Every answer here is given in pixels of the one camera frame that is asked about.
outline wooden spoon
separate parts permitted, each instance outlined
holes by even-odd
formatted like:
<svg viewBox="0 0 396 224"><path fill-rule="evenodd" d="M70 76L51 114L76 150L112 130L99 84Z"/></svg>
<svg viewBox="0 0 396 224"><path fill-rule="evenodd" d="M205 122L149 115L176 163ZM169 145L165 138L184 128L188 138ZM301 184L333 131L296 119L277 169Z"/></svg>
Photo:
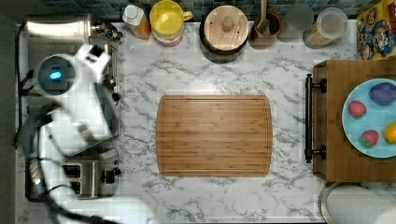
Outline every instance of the wooden spoon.
<svg viewBox="0 0 396 224"><path fill-rule="evenodd" d="M257 30L264 35L270 35L270 21L266 19L267 16L267 0L262 0L262 15L259 23L257 24Z"/></svg>

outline black handle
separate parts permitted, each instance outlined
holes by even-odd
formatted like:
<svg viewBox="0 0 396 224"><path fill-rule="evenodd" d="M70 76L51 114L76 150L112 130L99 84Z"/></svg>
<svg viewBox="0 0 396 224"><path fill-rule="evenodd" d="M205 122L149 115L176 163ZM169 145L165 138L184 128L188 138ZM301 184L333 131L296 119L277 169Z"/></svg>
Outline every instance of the black handle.
<svg viewBox="0 0 396 224"><path fill-rule="evenodd" d="M306 75L305 82L305 159L306 163L311 163L313 155L319 155L326 159L326 146L320 146L319 149L312 148L313 132L312 132L312 89L319 88L322 93L327 90L327 80L323 78L319 83L312 82L312 74Z"/></svg>

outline blue light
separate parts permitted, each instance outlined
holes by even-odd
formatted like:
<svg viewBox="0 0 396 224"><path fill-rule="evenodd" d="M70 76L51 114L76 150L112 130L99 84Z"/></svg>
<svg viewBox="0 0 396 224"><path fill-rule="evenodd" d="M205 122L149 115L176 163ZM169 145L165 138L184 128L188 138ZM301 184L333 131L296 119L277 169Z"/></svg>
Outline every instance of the blue light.
<svg viewBox="0 0 396 224"><path fill-rule="evenodd" d="M61 72L53 72L49 75L50 79L59 79L62 76Z"/></svg>

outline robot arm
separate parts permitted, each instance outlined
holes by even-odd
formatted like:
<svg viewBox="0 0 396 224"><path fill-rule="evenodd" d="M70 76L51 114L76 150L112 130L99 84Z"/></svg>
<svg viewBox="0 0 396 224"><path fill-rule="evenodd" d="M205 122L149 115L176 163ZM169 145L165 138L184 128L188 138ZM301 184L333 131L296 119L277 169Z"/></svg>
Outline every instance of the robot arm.
<svg viewBox="0 0 396 224"><path fill-rule="evenodd" d="M149 206L134 197L79 200L62 167L68 157L107 140L117 129L110 96L100 85L108 60L107 54L84 45L75 57L54 55L35 69L35 90L59 107L48 113L34 141L32 135L27 138L38 145L37 153L28 155L38 164L30 167L33 185L45 186L41 192L64 211L58 216L61 223L156 223Z"/></svg>

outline marble countertop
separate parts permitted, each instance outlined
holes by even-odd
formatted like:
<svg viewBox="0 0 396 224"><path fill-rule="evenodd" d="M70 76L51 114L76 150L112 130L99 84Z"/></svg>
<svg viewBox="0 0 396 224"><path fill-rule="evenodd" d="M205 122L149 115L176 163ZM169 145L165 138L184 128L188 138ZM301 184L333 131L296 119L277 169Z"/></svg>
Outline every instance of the marble countertop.
<svg viewBox="0 0 396 224"><path fill-rule="evenodd" d="M325 182L304 159L304 82L316 63L355 59L354 21L339 40L309 49L301 39L276 40L268 49L249 44L237 60L215 64L199 48L199 23L186 23L181 43L173 48L134 37L123 24L120 46L120 135L111 143L120 153L118 194L141 197L163 223L186 222L322 222L318 195ZM159 173L156 118L165 94L258 95L268 97L274 144L265 177L174 177ZM18 223L43 223L43 204L28 203L22 192L23 159L18 154Z"/></svg>

